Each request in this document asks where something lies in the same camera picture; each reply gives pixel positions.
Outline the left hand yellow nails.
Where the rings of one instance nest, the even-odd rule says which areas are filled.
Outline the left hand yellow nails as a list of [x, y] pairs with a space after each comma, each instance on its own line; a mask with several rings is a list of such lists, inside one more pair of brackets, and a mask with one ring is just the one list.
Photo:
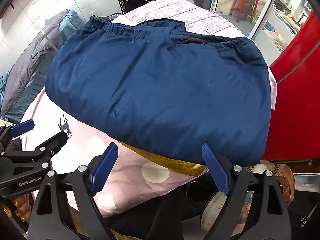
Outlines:
[[20, 195], [12, 200], [15, 206], [15, 214], [23, 222], [28, 222], [31, 217], [31, 205], [29, 194]]

